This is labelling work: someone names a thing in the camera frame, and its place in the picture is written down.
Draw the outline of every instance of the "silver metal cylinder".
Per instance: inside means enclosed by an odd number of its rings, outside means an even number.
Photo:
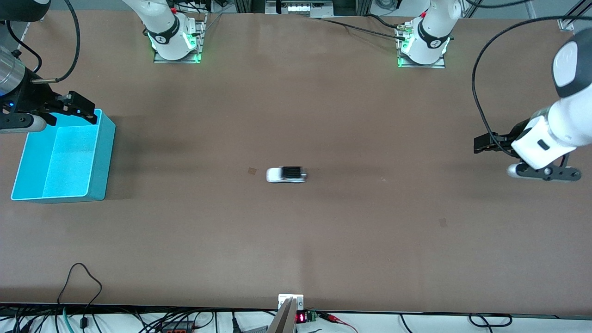
[[[16,88],[25,76],[25,65],[0,46],[0,97]]]

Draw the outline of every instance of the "white toy car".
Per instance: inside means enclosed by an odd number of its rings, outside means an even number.
[[[301,166],[281,166],[267,169],[268,182],[306,182],[306,169]]]

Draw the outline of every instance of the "blue plastic bin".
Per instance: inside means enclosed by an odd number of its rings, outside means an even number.
[[[56,126],[29,133],[11,198],[35,203],[105,198],[115,124],[100,109],[96,125],[55,114]]]

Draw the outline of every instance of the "brown table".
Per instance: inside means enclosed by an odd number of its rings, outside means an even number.
[[[78,15],[80,62],[55,88],[118,126],[107,198],[12,202],[25,137],[1,136],[1,301],[53,302],[82,261],[99,303],[272,308],[294,292],[325,309],[592,314],[592,149],[573,155],[573,184],[515,180],[511,158],[472,153],[472,64],[512,21],[461,20],[447,68],[427,70],[397,68],[389,39],[248,14],[208,31],[202,64],[155,65],[134,13]],[[494,130],[556,99],[551,60],[568,36],[530,25],[484,56]],[[42,76],[60,75],[69,14],[32,24],[27,42]],[[309,182],[266,183],[278,165]],[[72,283],[66,302],[96,291],[82,270]]]

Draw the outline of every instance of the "teal cable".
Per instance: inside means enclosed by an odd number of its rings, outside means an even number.
[[[70,322],[68,321],[68,316],[66,315],[66,307],[64,306],[64,310],[62,311],[62,316],[64,317],[64,322],[66,323],[66,327],[68,327],[68,331],[70,331],[70,333],[74,333],[74,330],[72,329],[72,326],[70,325]]]

